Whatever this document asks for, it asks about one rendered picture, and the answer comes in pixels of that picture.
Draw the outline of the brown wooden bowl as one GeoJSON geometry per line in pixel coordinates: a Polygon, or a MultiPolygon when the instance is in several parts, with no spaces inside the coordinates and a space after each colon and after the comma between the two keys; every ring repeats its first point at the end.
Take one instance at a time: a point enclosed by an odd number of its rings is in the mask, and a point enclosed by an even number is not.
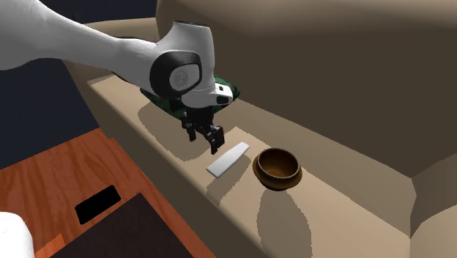
{"type": "Polygon", "coordinates": [[[253,173],[260,183],[272,191],[285,191],[302,179],[302,167],[287,150],[270,147],[261,151],[252,163],[253,173]]]}

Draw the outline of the dark green round object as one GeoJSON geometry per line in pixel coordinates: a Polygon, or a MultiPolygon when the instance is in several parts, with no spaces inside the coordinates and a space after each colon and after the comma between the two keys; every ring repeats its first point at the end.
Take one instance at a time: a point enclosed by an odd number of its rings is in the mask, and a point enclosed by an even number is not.
{"type": "MultiPolygon", "coordinates": [[[[228,82],[227,80],[224,80],[223,78],[217,75],[215,75],[214,78],[216,83],[228,86],[231,89],[231,92],[233,94],[233,100],[236,100],[239,97],[240,91],[234,84],[228,82]]],[[[171,116],[177,119],[181,119],[182,115],[187,111],[187,107],[182,103],[180,99],[161,99],[158,96],[155,96],[152,93],[147,92],[143,89],[140,89],[140,92],[152,103],[154,103],[157,107],[159,107],[167,114],[170,114],[171,116]]]]}

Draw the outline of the beige sofa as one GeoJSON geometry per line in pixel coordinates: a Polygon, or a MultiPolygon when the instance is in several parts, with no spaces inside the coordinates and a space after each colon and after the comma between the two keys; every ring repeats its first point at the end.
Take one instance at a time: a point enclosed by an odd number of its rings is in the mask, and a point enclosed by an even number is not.
{"type": "Polygon", "coordinates": [[[218,112],[223,176],[205,139],[136,86],[68,63],[115,139],[216,258],[457,258],[457,0],[158,0],[154,18],[106,21],[159,40],[205,23],[215,73],[240,96],[218,112]],[[263,150],[292,153],[293,188],[253,173],[263,150]]]}

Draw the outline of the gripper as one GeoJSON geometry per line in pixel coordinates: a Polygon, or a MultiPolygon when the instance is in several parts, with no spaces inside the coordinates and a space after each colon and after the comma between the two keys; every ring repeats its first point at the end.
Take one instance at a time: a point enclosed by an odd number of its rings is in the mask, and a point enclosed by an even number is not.
{"type": "Polygon", "coordinates": [[[210,144],[212,155],[225,143],[223,128],[213,125],[213,117],[213,109],[210,106],[205,108],[186,108],[181,116],[182,128],[186,130],[189,140],[196,140],[196,131],[204,134],[205,139],[210,144]]]}

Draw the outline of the white flat rectangular slab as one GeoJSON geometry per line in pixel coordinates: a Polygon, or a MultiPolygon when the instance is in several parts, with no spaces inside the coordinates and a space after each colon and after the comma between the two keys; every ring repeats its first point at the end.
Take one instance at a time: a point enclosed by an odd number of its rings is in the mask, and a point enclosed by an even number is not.
{"type": "Polygon", "coordinates": [[[215,178],[227,172],[250,148],[245,142],[240,142],[207,167],[207,171],[215,178]]]}

